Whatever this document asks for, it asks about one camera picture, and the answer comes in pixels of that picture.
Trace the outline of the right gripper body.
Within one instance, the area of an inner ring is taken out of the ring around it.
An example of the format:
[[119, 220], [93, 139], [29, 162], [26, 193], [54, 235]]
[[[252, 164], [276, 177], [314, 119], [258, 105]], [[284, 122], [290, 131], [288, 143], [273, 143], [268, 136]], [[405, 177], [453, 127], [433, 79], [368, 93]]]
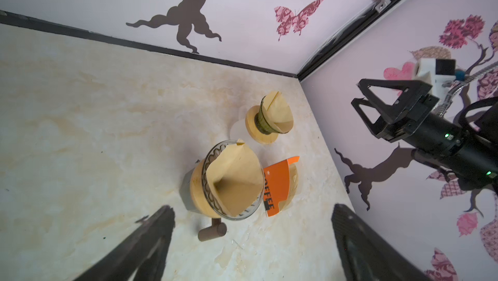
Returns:
[[457, 124], [430, 112], [436, 97], [425, 95], [399, 121], [388, 121], [405, 132], [399, 140], [414, 147], [414, 157], [445, 177], [453, 174], [462, 188], [497, 187], [497, 98], [462, 111]]

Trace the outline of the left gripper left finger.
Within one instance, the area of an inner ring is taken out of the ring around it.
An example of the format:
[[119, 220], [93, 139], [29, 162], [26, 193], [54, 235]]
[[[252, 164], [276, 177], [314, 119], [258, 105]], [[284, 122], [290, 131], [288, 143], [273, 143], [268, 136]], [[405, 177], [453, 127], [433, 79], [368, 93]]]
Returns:
[[174, 227], [174, 210], [162, 206], [77, 280], [161, 280]]

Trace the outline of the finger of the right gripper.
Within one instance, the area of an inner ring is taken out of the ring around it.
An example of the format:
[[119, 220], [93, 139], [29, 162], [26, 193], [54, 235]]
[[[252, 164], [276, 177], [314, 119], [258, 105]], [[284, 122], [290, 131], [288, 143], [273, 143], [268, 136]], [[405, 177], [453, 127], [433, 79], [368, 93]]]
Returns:
[[379, 113], [384, 111], [383, 108], [379, 110], [369, 100], [364, 98], [355, 98], [352, 100], [351, 104], [367, 126], [368, 130], [376, 138], [405, 138], [405, 132], [402, 128], [396, 127], [395, 124], [388, 124], [382, 116], [378, 117], [378, 119], [372, 123], [361, 106], [374, 108]]
[[399, 121], [432, 89], [418, 80], [362, 79], [357, 86], [386, 121]]

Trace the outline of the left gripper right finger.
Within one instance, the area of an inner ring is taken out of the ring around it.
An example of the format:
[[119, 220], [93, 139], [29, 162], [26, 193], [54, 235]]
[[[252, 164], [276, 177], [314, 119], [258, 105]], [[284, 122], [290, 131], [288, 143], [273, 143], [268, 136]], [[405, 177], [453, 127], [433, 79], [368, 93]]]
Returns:
[[331, 217], [347, 280], [429, 280], [345, 204]]

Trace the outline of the wooden ring dripper holder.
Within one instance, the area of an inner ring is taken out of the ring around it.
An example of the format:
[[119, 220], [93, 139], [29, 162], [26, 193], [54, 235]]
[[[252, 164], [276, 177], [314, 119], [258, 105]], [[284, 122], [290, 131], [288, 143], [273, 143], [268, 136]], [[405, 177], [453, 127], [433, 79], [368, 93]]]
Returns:
[[193, 170], [189, 183], [189, 193], [196, 211], [204, 216], [218, 219], [220, 218], [219, 214], [217, 214], [214, 209], [211, 208], [210, 203], [206, 199], [204, 190], [202, 188], [203, 165], [204, 160], [200, 161]]

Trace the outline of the orange coffee filter pack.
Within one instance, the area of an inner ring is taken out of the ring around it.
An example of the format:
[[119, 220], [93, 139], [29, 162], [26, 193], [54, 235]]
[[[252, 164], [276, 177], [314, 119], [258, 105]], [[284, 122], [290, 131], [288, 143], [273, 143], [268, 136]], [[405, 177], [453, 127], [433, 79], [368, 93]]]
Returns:
[[300, 189], [296, 166], [299, 159], [299, 156], [294, 156], [264, 169], [263, 203], [268, 217], [290, 208]]

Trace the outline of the green ribbed glass dripper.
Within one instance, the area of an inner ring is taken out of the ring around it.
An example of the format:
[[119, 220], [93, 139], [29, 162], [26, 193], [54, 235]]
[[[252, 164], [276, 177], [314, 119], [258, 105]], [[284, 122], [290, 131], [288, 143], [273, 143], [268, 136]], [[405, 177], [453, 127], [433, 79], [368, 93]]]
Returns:
[[274, 134], [274, 133], [280, 134], [281, 133], [280, 129], [270, 119], [270, 116], [267, 112], [267, 109], [264, 107], [265, 99], [266, 99], [266, 97], [264, 97], [261, 100], [261, 103], [259, 105], [259, 110], [254, 117], [255, 126], [258, 129], [258, 131], [263, 133], [264, 135], [270, 135], [270, 134]]

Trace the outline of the translucent plastic cup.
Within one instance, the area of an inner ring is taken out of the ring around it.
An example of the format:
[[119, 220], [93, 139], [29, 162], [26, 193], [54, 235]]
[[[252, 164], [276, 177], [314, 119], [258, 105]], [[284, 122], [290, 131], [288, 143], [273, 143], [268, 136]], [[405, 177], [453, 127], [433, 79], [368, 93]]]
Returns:
[[232, 128], [230, 129], [229, 137], [231, 140], [242, 140], [246, 143], [252, 140], [252, 137], [246, 126], [246, 120], [244, 118], [238, 120], [233, 124]]

